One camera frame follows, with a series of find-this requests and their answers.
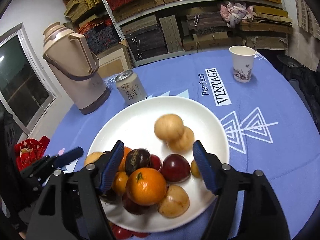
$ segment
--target paper cup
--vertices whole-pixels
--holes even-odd
[[[255,50],[246,46],[233,46],[229,51],[233,61],[233,77],[242,83],[249,82],[256,54]]]

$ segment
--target blue tablecloth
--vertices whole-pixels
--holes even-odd
[[[229,140],[230,164],[238,171],[252,173],[260,169],[265,173],[279,198],[293,238],[320,199],[320,137],[309,112],[284,77],[257,54],[251,81],[236,82],[227,50],[162,60],[134,71],[149,97],[189,97],[220,119]],[[209,81],[207,73],[215,71],[220,78]],[[219,81],[224,88],[215,85],[212,91],[210,82]],[[126,107],[114,84],[112,88],[109,99],[94,113],[82,115],[73,105],[52,136],[46,154],[55,155],[63,148],[68,151],[76,146],[87,153],[103,125]],[[231,104],[216,106],[214,96],[218,102],[229,97],[224,102]],[[75,171],[79,170],[83,163],[84,157],[67,169],[73,171],[75,166]],[[238,228],[243,195],[239,194],[238,200],[230,236]],[[211,211],[212,207],[181,228],[151,234],[146,239],[200,239]]]

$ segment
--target silver bolt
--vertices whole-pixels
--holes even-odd
[[[93,163],[90,163],[86,166],[88,171],[92,171],[94,168],[96,167],[96,165],[94,165]]]
[[[231,166],[227,163],[223,163],[221,167],[224,171],[229,171],[231,169]]]
[[[263,176],[263,172],[261,170],[256,170],[254,173],[259,177]]]
[[[54,176],[59,176],[61,174],[61,170],[57,169],[53,172]]]

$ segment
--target white plate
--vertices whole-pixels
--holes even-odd
[[[125,146],[145,148],[163,161],[172,152],[153,132],[155,121],[163,114],[179,115],[207,152],[216,154],[222,163],[229,163],[228,140],[219,119],[200,103],[177,96],[150,98],[125,108],[104,125],[93,140],[89,153],[111,150],[116,141],[121,140]],[[192,150],[183,156],[189,163],[194,159]],[[190,207],[174,219],[163,217],[156,212],[156,208],[145,215],[132,215],[121,203],[111,205],[103,202],[103,209],[108,220],[131,231],[153,233],[171,230],[195,219],[215,198],[204,182],[193,176],[178,185],[188,193]]]

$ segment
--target cup rim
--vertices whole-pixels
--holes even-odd
[[[242,48],[246,48],[246,49],[248,48],[253,52],[253,54],[252,55],[241,55],[241,54],[238,54],[238,53],[235,53],[235,52],[231,51],[232,48],[238,48],[238,47],[242,47]],[[256,51],[254,49],[252,49],[252,48],[250,48],[248,46],[241,46],[241,45],[232,46],[232,47],[229,48],[229,51],[232,54],[235,54],[235,55],[238,55],[238,56],[254,56],[256,54]]]

